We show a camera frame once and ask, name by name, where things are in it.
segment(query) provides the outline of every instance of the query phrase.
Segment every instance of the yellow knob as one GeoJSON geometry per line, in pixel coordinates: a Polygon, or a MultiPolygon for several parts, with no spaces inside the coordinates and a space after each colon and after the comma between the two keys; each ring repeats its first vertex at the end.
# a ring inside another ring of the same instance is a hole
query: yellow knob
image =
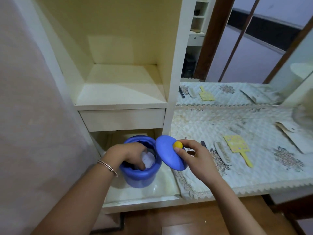
{"type": "Polygon", "coordinates": [[[176,141],[176,142],[173,144],[173,147],[174,147],[174,148],[180,148],[180,149],[182,149],[182,143],[179,142],[179,141],[176,141]]]}

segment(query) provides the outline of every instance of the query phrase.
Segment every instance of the blue container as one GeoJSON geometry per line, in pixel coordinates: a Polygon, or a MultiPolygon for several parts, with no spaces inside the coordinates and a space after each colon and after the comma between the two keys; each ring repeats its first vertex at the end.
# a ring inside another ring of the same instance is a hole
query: blue container
{"type": "Polygon", "coordinates": [[[127,139],[124,143],[130,142],[142,143],[148,150],[154,151],[156,158],[155,163],[143,171],[136,170],[132,164],[125,161],[119,166],[127,184],[132,187],[143,188],[150,185],[159,171],[162,161],[175,170],[185,170],[187,168],[187,164],[173,149],[173,144],[176,142],[176,139],[173,137],[163,135],[154,140],[148,136],[138,135],[127,139]]]}

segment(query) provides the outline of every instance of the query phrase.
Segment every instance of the blue plastic bucket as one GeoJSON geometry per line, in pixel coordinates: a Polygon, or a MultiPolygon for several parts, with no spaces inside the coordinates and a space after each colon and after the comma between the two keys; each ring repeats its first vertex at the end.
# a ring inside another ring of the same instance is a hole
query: blue plastic bucket
{"type": "Polygon", "coordinates": [[[127,184],[135,188],[143,188],[153,182],[162,165],[162,159],[156,151],[156,141],[153,138],[145,135],[138,135],[128,138],[124,143],[130,142],[139,142],[147,148],[152,149],[156,158],[155,163],[150,168],[143,171],[136,170],[132,164],[125,161],[119,166],[127,184]]]}

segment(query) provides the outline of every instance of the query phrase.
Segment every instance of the blue lid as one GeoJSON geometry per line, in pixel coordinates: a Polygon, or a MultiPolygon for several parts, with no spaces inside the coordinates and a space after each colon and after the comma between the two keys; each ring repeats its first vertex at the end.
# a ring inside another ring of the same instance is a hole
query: blue lid
{"type": "Polygon", "coordinates": [[[156,150],[162,161],[170,168],[183,171],[188,165],[187,163],[174,151],[173,144],[177,140],[168,135],[162,135],[156,140],[156,150]]]}

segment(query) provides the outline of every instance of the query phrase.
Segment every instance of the left hand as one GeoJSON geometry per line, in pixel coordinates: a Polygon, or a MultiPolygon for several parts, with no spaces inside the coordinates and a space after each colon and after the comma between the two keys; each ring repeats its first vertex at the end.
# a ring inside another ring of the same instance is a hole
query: left hand
{"type": "Polygon", "coordinates": [[[143,171],[146,169],[146,166],[141,158],[141,153],[143,151],[147,151],[147,148],[139,142],[117,144],[109,148],[103,156],[102,161],[109,164],[108,161],[112,161],[114,159],[114,162],[112,162],[114,165],[111,165],[114,169],[116,166],[119,167],[123,161],[126,161],[137,166],[143,171]]]}

